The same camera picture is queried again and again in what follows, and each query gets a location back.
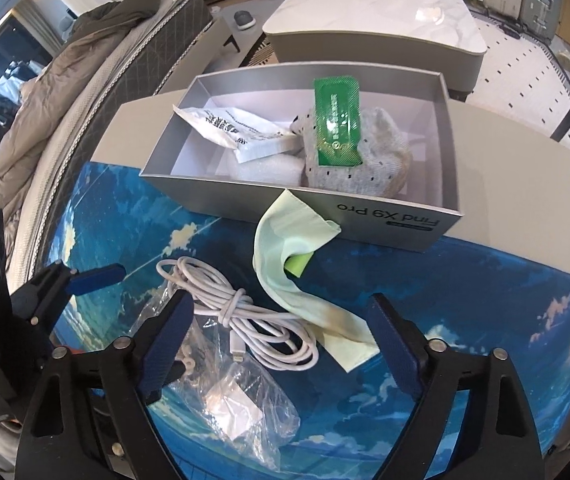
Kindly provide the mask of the clear zip bag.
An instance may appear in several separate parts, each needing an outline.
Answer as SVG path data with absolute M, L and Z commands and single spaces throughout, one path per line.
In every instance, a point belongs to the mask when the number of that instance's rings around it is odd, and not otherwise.
M 281 448 L 300 427 L 294 403 L 249 353 L 236 361 L 229 332 L 196 315 L 177 353 L 185 366 L 169 388 L 208 434 L 239 456 L 271 471 L 281 469 Z

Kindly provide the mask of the green white medicine sachet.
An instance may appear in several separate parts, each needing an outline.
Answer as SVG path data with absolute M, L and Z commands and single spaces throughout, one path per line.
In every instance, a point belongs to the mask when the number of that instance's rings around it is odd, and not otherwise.
M 302 148 L 302 137 L 238 107 L 178 107 L 174 113 L 202 138 L 231 151 L 239 164 Z

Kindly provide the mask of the small green packet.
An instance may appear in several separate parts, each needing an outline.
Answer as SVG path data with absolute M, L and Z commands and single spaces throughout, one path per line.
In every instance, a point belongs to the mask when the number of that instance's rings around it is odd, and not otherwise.
M 357 167 L 359 153 L 360 87 L 352 76 L 314 81 L 315 146 L 320 166 Z

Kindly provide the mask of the blue sky print mat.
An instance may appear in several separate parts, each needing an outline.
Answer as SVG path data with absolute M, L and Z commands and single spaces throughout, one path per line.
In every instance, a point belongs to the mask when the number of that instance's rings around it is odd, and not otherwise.
M 122 166 L 64 179 L 47 257 L 118 284 L 72 296 L 56 325 L 78 356 L 130 353 L 177 290 L 229 332 L 294 403 L 300 427 L 271 471 L 215 441 L 169 385 L 137 415 L 151 478 L 456 478 L 454 454 L 500 439 L 546 450 L 570 410 L 570 274 L 444 236 L 424 250 L 349 242 L 283 191 L 255 223 L 196 214 Z M 314 252 L 300 278 L 284 269 Z M 427 340 L 419 400 L 393 379 L 366 324 L 380 292 Z

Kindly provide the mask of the grey phone box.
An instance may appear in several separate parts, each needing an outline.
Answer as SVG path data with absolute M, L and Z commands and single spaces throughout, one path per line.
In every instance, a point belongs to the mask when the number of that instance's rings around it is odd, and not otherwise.
M 424 252 L 458 222 L 458 179 L 448 92 L 442 75 L 400 66 L 303 62 L 198 76 L 178 108 L 235 107 L 280 127 L 313 126 L 314 83 L 351 76 L 367 130 L 381 133 L 366 173 L 313 168 L 315 151 L 241 165 L 233 152 L 172 115 L 140 175 L 185 208 L 257 222 L 284 190 L 336 222 L 347 240 Z

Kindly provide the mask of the grey quilted sofa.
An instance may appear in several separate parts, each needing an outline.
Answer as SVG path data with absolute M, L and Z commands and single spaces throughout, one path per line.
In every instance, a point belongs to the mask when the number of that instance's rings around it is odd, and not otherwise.
M 160 0 L 159 11 L 114 49 L 45 143 L 6 224 L 7 279 L 17 289 L 34 273 L 61 181 L 89 159 L 119 107 L 187 86 L 218 55 L 217 21 L 205 0 Z

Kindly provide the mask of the olive brown blanket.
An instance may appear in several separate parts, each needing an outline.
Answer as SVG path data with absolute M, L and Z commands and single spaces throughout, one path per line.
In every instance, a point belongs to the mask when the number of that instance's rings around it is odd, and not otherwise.
M 160 0 L 122 0 L 82 14 L 62 50 L 28 84 L 12 126 L 0 141 L 0 209 L 6 218 L 21 206 L 48 140 L 99 66 L 131 29 L 159 8 Z

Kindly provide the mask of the grey slipper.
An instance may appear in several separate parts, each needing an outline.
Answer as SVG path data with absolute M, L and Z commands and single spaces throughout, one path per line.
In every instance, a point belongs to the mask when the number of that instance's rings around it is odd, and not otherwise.
M 253 14 L 246 10 L 236 11 L 233 15 L 233 20 L 236 28 L 241 32 L 253 28 L 257 23 Z

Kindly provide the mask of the white marble coffee table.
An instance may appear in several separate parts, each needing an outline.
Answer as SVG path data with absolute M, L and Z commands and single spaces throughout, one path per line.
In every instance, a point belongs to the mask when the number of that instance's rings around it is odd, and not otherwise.
M 353 61 L 441 73 L 476 84 L 486 41 L 463 0 L 284 0 L 262 26 L 279 62 Z

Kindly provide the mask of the silver suitcase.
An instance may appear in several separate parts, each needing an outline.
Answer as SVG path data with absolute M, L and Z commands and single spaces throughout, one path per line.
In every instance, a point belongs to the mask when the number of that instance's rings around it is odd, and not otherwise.
M 563 0 L 522 0 L 518 21 L 540 41 L 550 44 L 558 29 Z

